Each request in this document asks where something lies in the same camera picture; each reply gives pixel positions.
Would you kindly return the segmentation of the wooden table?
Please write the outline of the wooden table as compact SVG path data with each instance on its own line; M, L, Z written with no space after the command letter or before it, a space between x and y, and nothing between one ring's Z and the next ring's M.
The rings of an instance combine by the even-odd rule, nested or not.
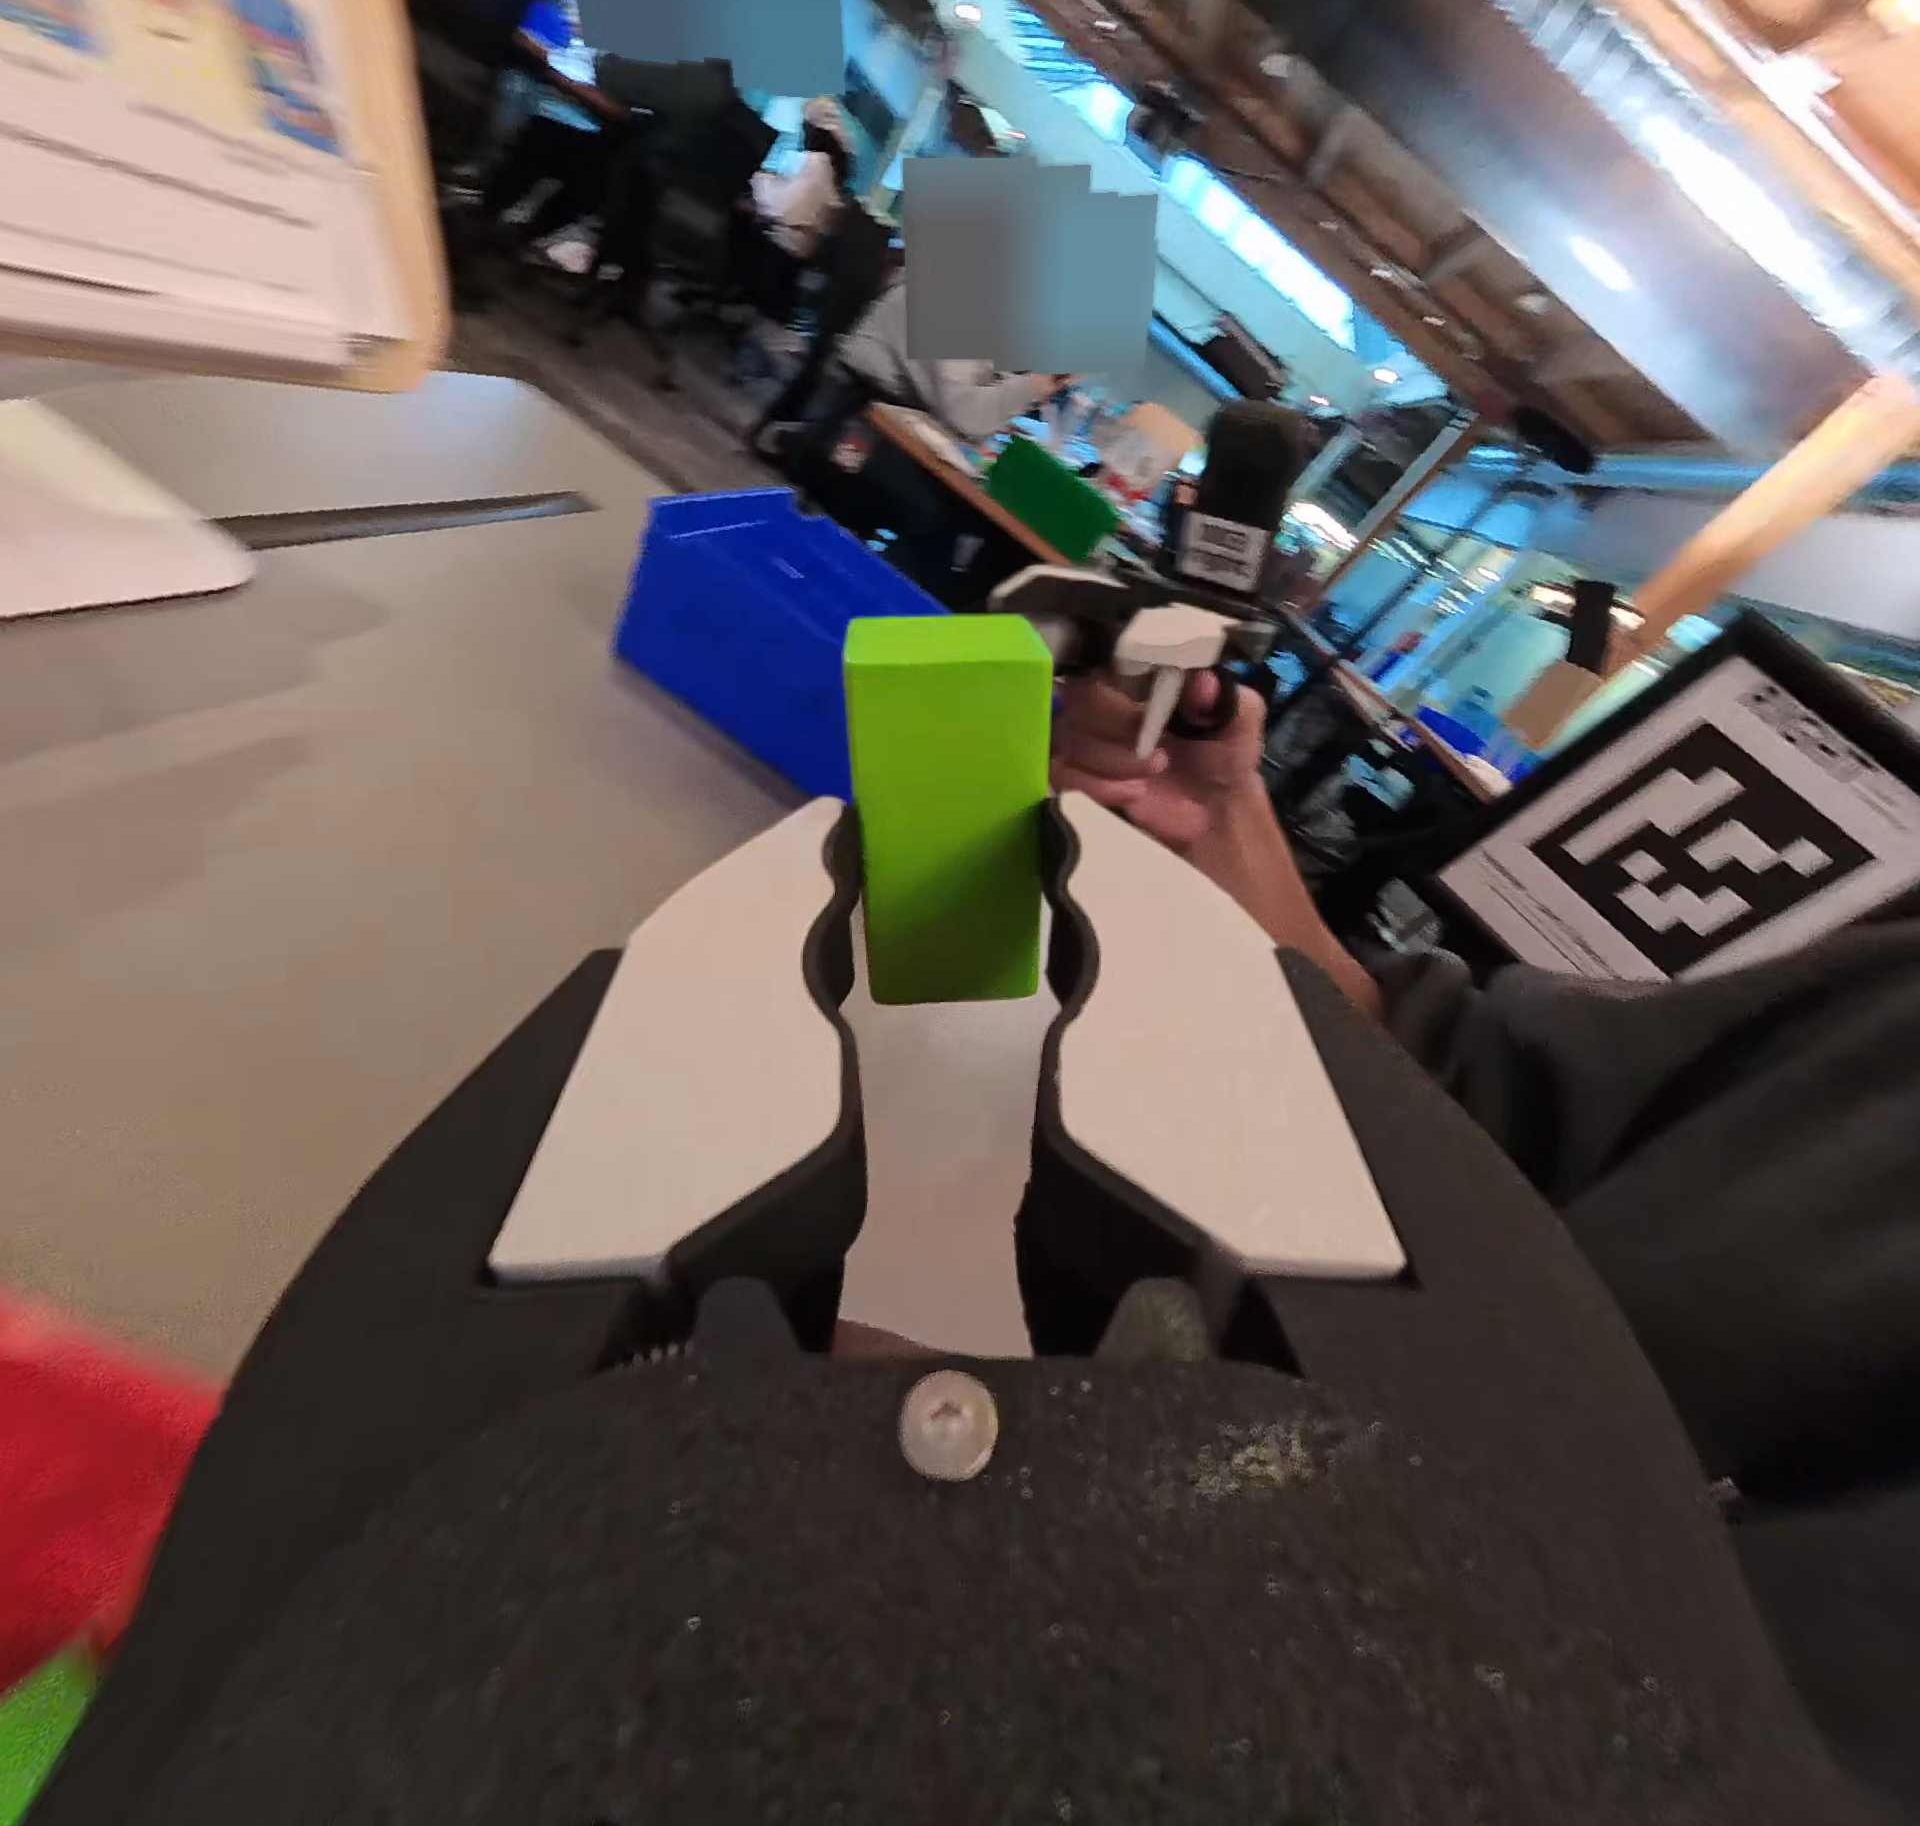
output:
M945 544L920 545L912 568L958 611L977 611L995 585L1027 565L1080 569L1065 553L994 498L985 481L938 446L945 432L906 406L872 401L861 419L876 452L887 450L934 488Z

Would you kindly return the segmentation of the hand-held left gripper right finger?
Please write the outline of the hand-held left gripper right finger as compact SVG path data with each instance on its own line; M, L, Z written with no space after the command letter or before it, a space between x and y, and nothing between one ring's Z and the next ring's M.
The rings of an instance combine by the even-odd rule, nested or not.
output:
M1029 1203L1110 1283L1154 1255L1384 1285L1405 1251L1266 932L1084 793L1046 805Z

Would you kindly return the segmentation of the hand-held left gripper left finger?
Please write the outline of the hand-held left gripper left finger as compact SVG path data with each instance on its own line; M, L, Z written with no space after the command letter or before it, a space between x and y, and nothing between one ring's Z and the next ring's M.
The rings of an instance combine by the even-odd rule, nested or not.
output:
M851 805L814 798L627 936L492 1238L502 1285L803 1283L866 1215Z

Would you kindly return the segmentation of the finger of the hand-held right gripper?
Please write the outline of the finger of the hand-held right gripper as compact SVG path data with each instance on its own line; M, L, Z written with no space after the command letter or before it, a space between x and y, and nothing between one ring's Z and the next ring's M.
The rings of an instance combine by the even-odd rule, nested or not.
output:
M1141 589L1092 565L1031 564L991 589L989 609L1071 628L1123 628L1141 609Z
M1235 721L1235 678L1227 653L1235 620L1188 602L1132 614L1116 636L1116 688L1136 706L1132 752L1150 758L1165 734L1186 741L1222 737ZM1211 673L1211 704L1188 709L1188 684Z

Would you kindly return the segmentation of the blue plastic bin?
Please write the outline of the blue plastic bin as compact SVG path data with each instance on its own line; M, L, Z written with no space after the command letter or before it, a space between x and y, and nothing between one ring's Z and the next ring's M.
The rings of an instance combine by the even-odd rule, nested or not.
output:
M945 611L786 490L665 494L639 527L610 651L803 798L845 801L851 621Z

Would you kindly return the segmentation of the long green wooden block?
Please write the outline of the long green wooden block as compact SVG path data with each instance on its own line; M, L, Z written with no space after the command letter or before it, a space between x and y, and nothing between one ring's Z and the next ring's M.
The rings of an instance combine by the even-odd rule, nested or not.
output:
M876 1003L1029 997L1054 663L1015 614L858 617L841 658Z

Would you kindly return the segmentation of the green box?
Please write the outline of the green box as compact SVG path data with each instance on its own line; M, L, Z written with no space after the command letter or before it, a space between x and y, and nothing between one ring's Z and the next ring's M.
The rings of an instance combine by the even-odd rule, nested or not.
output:
M1071 565L1089 564L1120 531L1113 502L1089 478L1019 434L995 450L981 488L1008 518Z

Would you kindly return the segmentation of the red plastic bin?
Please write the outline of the red plastic bin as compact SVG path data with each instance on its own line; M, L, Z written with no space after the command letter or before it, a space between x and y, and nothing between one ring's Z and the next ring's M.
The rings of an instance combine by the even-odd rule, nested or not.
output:
M224 1387L1 1302L1 1692L121 1644Z

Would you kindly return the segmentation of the person's right hand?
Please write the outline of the person's right hand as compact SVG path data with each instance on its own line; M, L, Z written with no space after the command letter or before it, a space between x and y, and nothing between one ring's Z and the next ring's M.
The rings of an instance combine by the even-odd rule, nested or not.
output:
M1141 750L1141 700L1112 678L1068 679L1052 719L1052 789L1085 796L1214 876L1282 851L1283 830L1262 773L1260 695L1204 672L1188 679L1180 707L1217 730L1206 737L1165 730Z

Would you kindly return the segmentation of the clipboard with instruction sheet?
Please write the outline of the clipboard with instruction sheet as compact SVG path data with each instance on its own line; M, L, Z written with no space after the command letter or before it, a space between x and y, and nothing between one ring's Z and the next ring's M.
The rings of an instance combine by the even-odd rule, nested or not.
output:
M404 393L450 319L405 0L1 0L6 356Z

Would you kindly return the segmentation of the printed marker board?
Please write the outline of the printed marker board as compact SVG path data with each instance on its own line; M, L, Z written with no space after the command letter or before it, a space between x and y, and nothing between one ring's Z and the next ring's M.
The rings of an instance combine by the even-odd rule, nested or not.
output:
M1745 609L1410 879L1477 968L1693 981L1916 898L1918 743Z

